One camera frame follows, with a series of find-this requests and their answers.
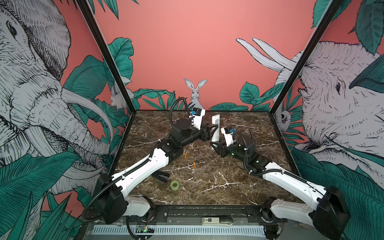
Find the white remote control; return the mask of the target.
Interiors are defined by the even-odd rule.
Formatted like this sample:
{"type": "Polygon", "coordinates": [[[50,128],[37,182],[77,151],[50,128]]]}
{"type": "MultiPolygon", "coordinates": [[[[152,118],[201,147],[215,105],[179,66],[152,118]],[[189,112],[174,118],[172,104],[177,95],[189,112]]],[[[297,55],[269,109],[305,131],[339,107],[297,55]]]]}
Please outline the white remote control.
{"type": "Polygon", "coordinates": [[[220,141],[220,115],[214,115],[212,116],[212,124],[214,125],[214,130],[212,133],[212,142],[219,142],[220,141]]]}

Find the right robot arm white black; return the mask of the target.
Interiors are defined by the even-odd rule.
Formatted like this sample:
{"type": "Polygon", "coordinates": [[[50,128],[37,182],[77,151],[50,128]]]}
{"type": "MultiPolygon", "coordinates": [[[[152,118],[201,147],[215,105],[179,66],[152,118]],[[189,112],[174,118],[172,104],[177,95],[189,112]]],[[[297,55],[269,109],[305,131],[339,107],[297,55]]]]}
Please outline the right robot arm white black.
{"type": "Polygon", "coordinates": [[[270,216],[294,220],[314,227],[330,240],[346,238],[344,230],[351,214],[340,189],[314,184],[285,170],[271,159],[257,153],[253,139],[240,136],[241,141],[238,142],[234,132],[224,136],[224,141],[212,137],[210,142],[217,155],[222,158],[234,157],[243,163],[244,170],[250,176],[274,183],[302,201],[297,204],[269,199],[261,210],[265,221],[270,216]]]}

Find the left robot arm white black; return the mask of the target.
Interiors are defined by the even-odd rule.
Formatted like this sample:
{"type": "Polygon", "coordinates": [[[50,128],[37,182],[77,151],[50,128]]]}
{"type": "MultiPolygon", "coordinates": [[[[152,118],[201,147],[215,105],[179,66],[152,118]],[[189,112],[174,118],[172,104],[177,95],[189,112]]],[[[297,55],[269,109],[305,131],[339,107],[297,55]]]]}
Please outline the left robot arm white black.
{"type": "Polygon", "coordinates": [[[143,180],[167,166],[184,152],[184,147],[201,140],[210,141],[219,125],[204,123],[196,128],[186,119],[178,120],[165,138],[158,140],[142,160],[117,174],[99,177],[94,196],[82,212],[84,223],[101,220],[112,224],[123,216],[144,216],[151,203],[144,197],[130,197],[143,180]]]}

